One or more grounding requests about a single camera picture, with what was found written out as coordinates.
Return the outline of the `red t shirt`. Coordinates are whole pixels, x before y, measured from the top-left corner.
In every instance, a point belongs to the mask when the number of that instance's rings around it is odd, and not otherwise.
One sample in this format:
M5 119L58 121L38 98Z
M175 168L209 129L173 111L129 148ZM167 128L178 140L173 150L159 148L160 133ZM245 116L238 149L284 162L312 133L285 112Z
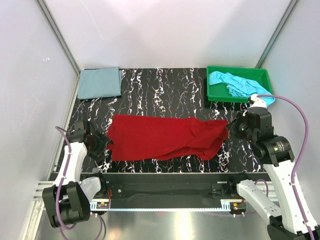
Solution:
M116 114L108 128L113 161L139 161L195 155L212 159L228 138L227 120Z

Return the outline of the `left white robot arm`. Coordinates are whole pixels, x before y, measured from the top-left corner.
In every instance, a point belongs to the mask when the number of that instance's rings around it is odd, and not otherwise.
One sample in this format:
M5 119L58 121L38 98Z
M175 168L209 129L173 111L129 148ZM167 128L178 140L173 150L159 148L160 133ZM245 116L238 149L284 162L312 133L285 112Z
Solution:
M65 140L64 157L52 186L42 191L50 225L53 228L71 229L90 218L90 203L94 197L103 198L108 186L102 174L94 173L80 179L84 159L101 161L111 140L99 132L88 120L74 123L73 132L56 128Z

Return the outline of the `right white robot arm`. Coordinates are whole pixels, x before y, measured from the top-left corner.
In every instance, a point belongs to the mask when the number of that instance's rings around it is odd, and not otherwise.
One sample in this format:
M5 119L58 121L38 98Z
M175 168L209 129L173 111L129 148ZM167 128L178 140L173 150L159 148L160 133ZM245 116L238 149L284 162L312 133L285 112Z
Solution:
M227 193L243 198L265 221L272 240L318 240L320 226L313 218L294 173L294 154L288 140L274 133L272 115L263 107L238 111L230 132L247 140L266 170L278 205L262 193L246 173L229 178Z

